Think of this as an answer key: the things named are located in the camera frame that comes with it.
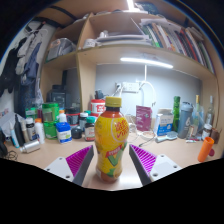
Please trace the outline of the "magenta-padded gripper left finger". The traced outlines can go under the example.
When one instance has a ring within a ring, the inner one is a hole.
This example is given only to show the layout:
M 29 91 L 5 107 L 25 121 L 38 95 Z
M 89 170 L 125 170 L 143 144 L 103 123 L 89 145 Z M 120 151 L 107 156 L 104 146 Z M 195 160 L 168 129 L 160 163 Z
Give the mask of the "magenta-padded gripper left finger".
M 94 156 L 93 146 L 87 146 L 67 158 L 58 157 L 45 171 L 81 186 Z

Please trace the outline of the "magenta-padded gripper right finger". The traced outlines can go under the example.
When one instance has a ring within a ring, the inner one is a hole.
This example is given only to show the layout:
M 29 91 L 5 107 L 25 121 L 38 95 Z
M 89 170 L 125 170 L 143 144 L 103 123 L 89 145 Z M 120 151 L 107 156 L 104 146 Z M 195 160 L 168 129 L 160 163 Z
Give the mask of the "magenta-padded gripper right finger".
M 133 144 L 129 145 L 129 155 L 143 186 L 181 170 L 181 167 L 165 154 L 156 156 Z

